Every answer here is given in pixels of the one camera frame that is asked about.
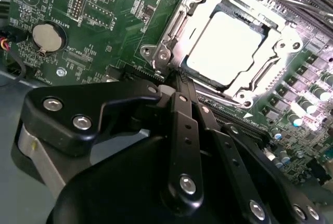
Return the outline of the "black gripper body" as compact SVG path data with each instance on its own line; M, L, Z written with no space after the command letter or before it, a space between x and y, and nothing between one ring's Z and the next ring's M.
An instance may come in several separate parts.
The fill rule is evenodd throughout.
M190 216L174 214L161 199L171 145L146 138L72 178L60 193L48 223L244 223L221 168L201 156L204 199Z

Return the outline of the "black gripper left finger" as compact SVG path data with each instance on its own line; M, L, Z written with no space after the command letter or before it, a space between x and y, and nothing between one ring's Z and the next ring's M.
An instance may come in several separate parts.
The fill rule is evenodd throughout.
M23 104L26 131L70 157L90 153L93 145L115 136L148 129L171 150L164 201L178 210L196 210L203 201L194 83L180 73L167 80L167 90L150 81L122 81L40 87Z

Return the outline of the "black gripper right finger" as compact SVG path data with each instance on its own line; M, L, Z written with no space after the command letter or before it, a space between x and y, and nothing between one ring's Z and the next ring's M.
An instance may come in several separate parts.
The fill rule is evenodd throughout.
M213 142L230 184L237 223L326 223L325 216L297 189L242 130L220 126L208 107L200 104L192 79L187 90L199 124Z

